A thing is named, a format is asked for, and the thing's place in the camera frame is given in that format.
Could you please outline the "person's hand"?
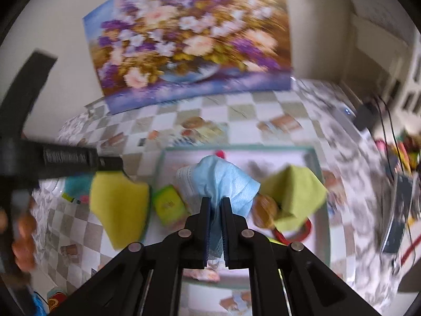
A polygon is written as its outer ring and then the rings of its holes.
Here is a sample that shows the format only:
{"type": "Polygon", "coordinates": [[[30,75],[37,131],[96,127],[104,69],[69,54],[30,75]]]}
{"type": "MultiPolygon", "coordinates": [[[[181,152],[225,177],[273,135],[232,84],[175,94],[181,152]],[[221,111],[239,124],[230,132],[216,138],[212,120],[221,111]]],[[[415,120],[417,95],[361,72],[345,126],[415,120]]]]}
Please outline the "person's hand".
{"type": "Polygon", "coordinates": [[[31,209],[36,202],[31,197],[29,199],[28,210],[23,213],[17,222],[18,238],[12,244],[12,250],[15,255],[15,263],[24,273],[30,273],[36,267],[34,253],[36,246],[33,240],[33,234],[36,231],[36,220],[31,214],[31,209]]]}

